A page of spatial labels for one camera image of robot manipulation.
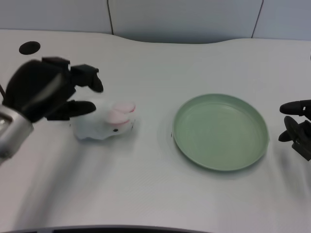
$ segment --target bunny ear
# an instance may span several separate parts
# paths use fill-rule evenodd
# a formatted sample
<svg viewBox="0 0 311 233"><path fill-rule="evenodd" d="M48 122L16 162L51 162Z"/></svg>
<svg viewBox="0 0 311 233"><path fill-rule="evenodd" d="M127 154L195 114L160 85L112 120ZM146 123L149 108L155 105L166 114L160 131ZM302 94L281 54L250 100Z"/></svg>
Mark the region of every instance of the bunny ear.
<svg viewBox="0 0 311 233"><path fill-rule="evenodd" d="M116 102L112 108L125 114L135 111L136 105L134 102L122 101Z"/></svg>
<svg viewBox="0 0 311 233"><path fill-rule="evenodd" d="M118 110L110 110L106 116L106 121L110 124L124 124L129 122L129 118Z"/></svg>

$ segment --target table surface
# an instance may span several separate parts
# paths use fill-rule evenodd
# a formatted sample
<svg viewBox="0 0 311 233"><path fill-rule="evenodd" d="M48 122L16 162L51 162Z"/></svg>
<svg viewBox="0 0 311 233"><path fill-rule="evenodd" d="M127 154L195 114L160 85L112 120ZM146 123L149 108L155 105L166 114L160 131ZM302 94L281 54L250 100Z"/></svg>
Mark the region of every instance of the table surface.
<svg viewBox="0 0 311 233"><path fill-rule="evenodd" d="M35 124L0 168L0 232L124 224L213 233L311 232L311 166L277 138L281 104L311 99L311 42L238 39L216 44L144 43L99 33L0 31L0 83L30 59L61 56L100 69L101 98L133 100L134 129L79 142L70 122ZM39 52L19 54L27 41ZM172 120L188 99L224 93L265 118L270 144L254 166L198 167L174 145ZM78 88L76 99L95 96Z"/></svg>

